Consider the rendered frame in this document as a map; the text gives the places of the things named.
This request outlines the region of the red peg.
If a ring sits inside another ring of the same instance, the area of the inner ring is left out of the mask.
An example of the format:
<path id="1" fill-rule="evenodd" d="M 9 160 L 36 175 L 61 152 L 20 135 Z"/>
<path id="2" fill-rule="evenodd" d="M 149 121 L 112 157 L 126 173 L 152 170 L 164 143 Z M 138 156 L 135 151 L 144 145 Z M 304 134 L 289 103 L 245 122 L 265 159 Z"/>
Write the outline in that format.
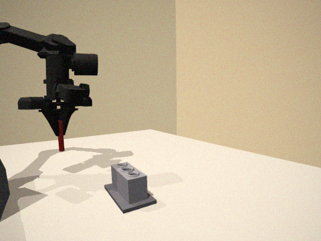
<path id="1" fill-rule="evenodd" d="M 63 123 L 62 120 L 59 120 L 59 136 L 58 136 L 58 143 L 59 143 L 59 151 L 64 150 L 64 137 L 63 137 Z"/>

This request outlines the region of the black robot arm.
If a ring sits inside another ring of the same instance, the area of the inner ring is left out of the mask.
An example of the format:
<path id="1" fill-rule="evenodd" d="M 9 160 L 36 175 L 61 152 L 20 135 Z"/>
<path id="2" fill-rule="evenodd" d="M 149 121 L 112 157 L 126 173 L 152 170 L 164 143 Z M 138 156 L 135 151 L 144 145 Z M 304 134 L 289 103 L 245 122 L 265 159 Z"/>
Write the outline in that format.
<path id="1" fill-rule="evenodd" d="M 49 34 L 47 36 L 36 34 L 21 28 L 10 26 L 7 22 L 0 22 L 0 44 L 11 43 L 38 52 L 39 58 L 46 59 L 47 74 L 67 74 L 69 69 L 74 75 L 97 75 L 98 55 L 76 53 L 76 44 L 64 35 Z M 56 79 L 53 88 L 53 99 L 63 99 L 64 102 L 83 102 L 88 97 L 90 87 L 80 83 L 74 85 L 74 80 L 62 83 Z"/>

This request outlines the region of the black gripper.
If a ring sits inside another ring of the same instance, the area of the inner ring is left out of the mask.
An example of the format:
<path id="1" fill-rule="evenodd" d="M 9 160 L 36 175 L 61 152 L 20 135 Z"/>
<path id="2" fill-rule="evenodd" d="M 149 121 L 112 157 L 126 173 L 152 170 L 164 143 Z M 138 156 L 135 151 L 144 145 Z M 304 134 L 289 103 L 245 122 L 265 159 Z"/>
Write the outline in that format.
<path id="1" fill-rule="evenodd" d="M 92 106 L 92 99 L 84 97 L 83 102 L 61 102 L 61 98 L 53 99 L 53 88 L 56 79 L 61 79 L 62 83 L 68 83 L 69 75 L 65 74 L 47 74 L 43 83 L 46 84 L 47 96 L 43 97 L 21 97 L 18 101 L 18 109 L 41 109 L 44 117 L 46 117 L 53 132 L 59 136 L 59 121 L 63 123 L 63 135 L 66 133 L 69 119 L 71 115 L 78 110 L 76 106 Z M 55 101 L 56 102 L 52 102 Z M 57 108 L 60 106 L 60 108 Z"/>

